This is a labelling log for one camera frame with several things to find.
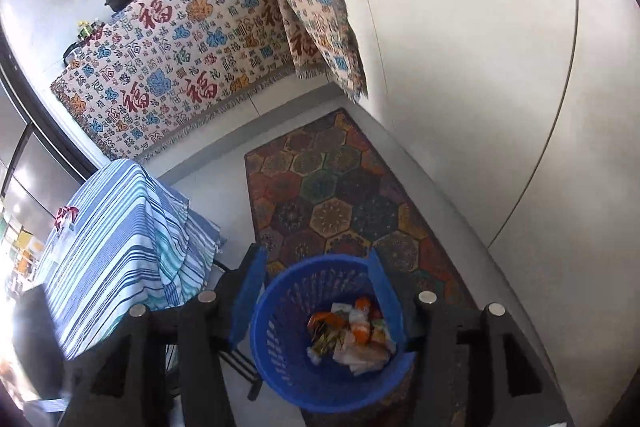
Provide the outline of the beige bread wrapper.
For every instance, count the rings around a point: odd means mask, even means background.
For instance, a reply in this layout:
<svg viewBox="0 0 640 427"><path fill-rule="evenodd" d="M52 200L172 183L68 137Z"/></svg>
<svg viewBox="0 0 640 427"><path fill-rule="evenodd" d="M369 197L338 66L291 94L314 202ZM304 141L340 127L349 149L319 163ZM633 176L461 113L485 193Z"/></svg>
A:
<svg viewBox="0 0 640 427"><path fill-rule="evenodd" d="M394 354L394 349L379 343L357 343L351 331L343 331L335 343L333 361L346 366L352 375L360 376L379 371Z"/></svg>

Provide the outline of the orange white wrapper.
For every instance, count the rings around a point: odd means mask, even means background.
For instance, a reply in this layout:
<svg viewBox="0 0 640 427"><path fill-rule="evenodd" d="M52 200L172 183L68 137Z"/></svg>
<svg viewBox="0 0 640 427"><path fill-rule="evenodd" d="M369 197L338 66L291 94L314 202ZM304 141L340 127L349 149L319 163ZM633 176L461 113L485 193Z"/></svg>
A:
<svg viewBox="0 0 640 427"><path fill-rule="evenodd" d="M379 343L388 349L395 350L390 335L387 334L386 322L377 306L369 297L360 297L352 305L348 303L332 303L329 311L311 314L307 322L307 332L312 338L323 327L347 329L356 337L357 343Z"/></svg>

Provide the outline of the blue plastic trash basket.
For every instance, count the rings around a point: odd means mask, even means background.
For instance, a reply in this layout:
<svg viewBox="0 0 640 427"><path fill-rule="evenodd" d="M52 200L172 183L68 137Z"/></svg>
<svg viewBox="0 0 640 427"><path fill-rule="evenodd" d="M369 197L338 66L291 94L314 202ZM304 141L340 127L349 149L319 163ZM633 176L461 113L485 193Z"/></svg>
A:
<svg viewBox="0 0 640 427"><path fill-rule="evenodd" d="M326 254L278 275L258 300L250 347L262 379L311 413L350 413L389 395L414 356L366 258Z"/></svg>

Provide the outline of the blue striped tablecloth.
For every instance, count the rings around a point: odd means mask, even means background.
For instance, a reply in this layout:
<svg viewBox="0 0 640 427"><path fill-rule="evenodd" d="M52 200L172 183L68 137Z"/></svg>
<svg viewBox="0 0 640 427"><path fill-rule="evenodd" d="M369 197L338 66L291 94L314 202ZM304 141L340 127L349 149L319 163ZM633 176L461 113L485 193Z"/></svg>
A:
<svg viewBox="0 0 640 427"><path fill-rule="evenodd" d="M114 331L134 305L183 305L205 288L226 240L189 199L130 159L81 185L65 206L76 222L53 227L35 275L66 359Z"/></svg>

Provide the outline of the green yellow snack bag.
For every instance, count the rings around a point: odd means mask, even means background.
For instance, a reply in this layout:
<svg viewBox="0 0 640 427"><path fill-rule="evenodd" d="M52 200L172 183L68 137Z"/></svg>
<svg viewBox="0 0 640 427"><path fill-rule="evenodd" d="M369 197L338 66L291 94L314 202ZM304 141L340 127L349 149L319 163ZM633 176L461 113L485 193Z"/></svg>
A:
<svg viewBox="0 0 640 427"><path fill-rule="evenodd" d="M341 346L344 343L346 333L347 329L323 327L312 338L311 346L307 348L308 358L311 359L312 363L318 365L324 357L334 351L336 346Z"/></svg>

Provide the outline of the crushed red soda can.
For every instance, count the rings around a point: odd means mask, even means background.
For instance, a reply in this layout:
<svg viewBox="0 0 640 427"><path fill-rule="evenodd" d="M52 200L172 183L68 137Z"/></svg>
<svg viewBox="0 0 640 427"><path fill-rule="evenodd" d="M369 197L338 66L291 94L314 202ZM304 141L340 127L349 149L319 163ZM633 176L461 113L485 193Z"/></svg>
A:
<svg viewBox="0 0 640 427"><path fill-rule="evenodd" d="M63 206L58 208L58 212L54 217L54 227L61 231L67 225L73 225L76 222L79 209L74 206Z"/></svg>

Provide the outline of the stainless steel refrigerator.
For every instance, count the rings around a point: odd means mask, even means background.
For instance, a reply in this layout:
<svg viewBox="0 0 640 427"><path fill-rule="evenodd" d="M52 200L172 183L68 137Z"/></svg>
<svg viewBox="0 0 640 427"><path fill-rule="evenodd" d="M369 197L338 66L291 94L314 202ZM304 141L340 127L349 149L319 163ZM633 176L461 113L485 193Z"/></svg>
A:
<svg viewBox="0 0 640 427"><path fill-rule="evenodd" d="M49 234L66 205L96 167L78 154L17 96L1 77L1 208L23 229Z"/></svg>

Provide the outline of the hexagon pattern floor rug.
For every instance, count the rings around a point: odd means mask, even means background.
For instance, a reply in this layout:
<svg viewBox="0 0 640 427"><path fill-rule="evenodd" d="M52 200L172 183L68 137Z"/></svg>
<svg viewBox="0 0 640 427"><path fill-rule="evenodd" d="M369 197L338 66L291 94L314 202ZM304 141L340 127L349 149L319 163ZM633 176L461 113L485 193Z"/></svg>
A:
<svg viewBox="0 0 640 427"><path fill-rule="evenodd" d="M413 355L353 374L313 359L312 314L370 296L364 266L377 253L419 291L463 308L473 299L434 232L369 139L343 109L245 157L257 242L268 254L267 297L250 331L268 385L309 426L405 426Z"/></svg>

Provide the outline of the patterned fu character blanket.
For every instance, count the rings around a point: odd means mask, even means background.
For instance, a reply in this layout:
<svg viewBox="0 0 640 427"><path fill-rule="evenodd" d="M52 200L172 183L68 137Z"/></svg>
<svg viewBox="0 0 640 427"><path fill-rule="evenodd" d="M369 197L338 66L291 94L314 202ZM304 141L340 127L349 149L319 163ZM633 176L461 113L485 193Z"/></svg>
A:
<svg viewBox="0 0 640 427"><path fill-rule="evenodd" d="M367 93L344 0L136 0L51 90L105 156L145 160L292 75Z"/></svg>

